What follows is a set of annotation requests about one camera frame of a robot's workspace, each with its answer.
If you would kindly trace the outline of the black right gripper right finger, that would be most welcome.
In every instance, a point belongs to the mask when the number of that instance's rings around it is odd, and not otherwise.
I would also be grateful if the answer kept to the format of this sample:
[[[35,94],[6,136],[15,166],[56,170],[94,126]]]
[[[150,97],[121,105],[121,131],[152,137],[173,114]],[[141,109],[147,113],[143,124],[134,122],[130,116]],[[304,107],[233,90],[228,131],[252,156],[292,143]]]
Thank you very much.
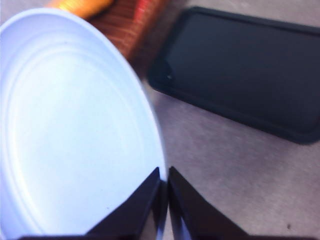
[[[310,236],[250,235],[212,206],[175,168],[169,168],[168,200],[175,240],[311,240]]]

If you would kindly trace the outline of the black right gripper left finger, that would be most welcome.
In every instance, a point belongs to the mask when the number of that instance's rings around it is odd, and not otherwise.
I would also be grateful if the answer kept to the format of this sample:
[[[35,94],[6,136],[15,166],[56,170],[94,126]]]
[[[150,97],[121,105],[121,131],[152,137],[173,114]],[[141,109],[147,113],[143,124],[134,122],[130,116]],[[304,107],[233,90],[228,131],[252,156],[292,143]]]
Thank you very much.
[[[132,195],[83,235],[28,235],[22,240],[155,240],[161,223],[161,179],[156,167]]]

